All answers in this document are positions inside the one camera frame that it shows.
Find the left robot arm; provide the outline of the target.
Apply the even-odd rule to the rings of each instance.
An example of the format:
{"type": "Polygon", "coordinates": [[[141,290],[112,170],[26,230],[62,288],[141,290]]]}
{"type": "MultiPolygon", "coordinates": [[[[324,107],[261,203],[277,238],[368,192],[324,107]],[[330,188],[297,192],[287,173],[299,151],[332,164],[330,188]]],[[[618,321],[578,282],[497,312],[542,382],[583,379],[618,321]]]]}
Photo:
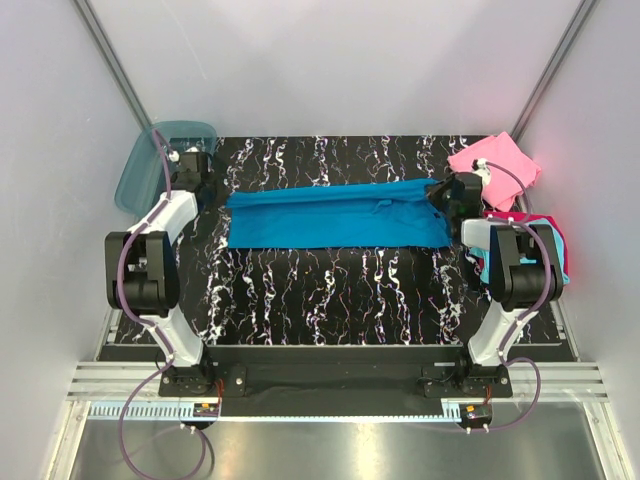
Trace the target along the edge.
{"type": "Polygon", "coordinates": [[[206,151],[176,157],[169,189],[135,225],[105,238],[109,305],[149,333],[165,357],[160,368],[167,388],[196,396],[215,386],[216,372],[203,340],[179,307],[180,280],[173,243],[184,228],[216,200],[223,166],[206,151]]]}

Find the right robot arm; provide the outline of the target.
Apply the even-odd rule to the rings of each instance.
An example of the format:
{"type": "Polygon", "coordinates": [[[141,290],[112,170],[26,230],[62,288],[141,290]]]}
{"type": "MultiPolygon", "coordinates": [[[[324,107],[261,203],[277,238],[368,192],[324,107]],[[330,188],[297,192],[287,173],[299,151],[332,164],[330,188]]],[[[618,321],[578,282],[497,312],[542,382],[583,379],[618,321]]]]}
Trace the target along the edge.
{"type": "Polygon", "coordinates": [[[507,382],[508,353],[541,307],[564,288],[554,230],[482,209],[484,180],[477,173],[454,173],[426,188],[426,197],[444,216],[451,237],[489,253],[490,306],[479,329],[443,380],[466,396],[507,382]]]}

